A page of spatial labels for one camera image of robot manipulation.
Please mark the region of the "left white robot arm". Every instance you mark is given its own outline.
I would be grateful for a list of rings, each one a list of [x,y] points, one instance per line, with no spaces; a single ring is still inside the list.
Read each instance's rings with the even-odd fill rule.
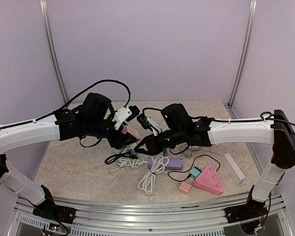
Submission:
[[[59,214],[49,189],[38,186],[19,172],[6,158],[6,153],[25,146],[48,141],[82,140],[87,136],[106,139],[110,147],[122,149],[138,138],[126,128],[138,116],[137,106],[125,105],[117,110],[109,98],[89,93],[74,109],[59,109],[40,118],[0,125],[0,184],[27,199],[46,217]]]

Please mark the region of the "pink small plug adapter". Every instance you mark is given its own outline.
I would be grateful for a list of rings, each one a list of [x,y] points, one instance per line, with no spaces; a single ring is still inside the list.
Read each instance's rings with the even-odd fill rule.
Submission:
[[[131,125],[124,125],[123,129],[122,129],[122,133],[123,134],[129,133],[130,135],[135,137],[138,141],[141,140],[141,136],[140,136],[138,130],[136,128],[132,127]]]

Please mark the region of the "pink triangular power strip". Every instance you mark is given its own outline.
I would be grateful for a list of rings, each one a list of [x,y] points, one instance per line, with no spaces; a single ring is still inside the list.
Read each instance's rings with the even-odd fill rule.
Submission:
[[[193,182],[194,187],[206,192],[221,195],[224,193],[224,186],[213,164],[207,164],[203,171]]]

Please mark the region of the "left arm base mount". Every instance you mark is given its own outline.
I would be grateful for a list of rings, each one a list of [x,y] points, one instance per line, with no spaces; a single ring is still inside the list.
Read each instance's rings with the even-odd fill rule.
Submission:
[[[72,224],[76,215],[76,209],[67,206],[55,205],[50,209],[34,207],[33,215],[57,221],[58,223]]]

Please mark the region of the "purple power strip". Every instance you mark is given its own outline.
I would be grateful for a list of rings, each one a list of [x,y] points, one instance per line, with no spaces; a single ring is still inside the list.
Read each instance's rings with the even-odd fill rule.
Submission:
[[[150,170],[152,167],[152,159],[151,157],[147,160],[147,169]],[[165,167],[165,170],[177,170],[181,171],[183,169],[183,159],[182,158],[169,158],[169,163]]]

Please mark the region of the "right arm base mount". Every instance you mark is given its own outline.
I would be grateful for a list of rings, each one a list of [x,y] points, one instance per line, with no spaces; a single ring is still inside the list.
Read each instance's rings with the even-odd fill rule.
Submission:
[[[267,214],[267,208],[265,206],[247,206],[246,204],[227,207],[225,215],[228,223],[235,223],[260,217]]]

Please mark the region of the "light blue small plug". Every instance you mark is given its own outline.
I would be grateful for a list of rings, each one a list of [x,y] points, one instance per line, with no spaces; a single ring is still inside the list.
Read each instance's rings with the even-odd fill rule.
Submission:
[[[127,153],[131,153],[132,151],[133,151],[133,150],[132,150],[131,148],[127,148],[127,149],[126,149],[126,152],[127,152]]]

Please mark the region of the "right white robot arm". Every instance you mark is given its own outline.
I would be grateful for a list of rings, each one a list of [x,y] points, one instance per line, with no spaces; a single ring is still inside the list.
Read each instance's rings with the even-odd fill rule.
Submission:
[[[241,208],[241,213],[246,218],[254,217],[263,208],[266,199],[286,170],[295,165],[294,124],[287,120],[282,110],[263,112],[258,118],[192,118],[182,104],[174,103],[162,109],[161,115],[169,129],[144,137],[134,148],[136,153],[157,155],[182,143],[198,147],[226,143],[259,143],[272,146],[272,158]]]

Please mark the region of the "white power strip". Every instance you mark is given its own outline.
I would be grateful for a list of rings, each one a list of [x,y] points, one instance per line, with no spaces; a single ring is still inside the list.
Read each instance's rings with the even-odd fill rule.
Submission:
[[[229,153],[222,155],[222,163],[236,185],[245,180],[245,175]]]

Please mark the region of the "teal plug adapter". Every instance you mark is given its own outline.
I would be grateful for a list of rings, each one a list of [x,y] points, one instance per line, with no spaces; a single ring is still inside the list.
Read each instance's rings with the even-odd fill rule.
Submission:
[[[201,174],[202,170],[198,167],[193,167],[189,172],[189,177],[192,179],[197,179],[197,177]]]

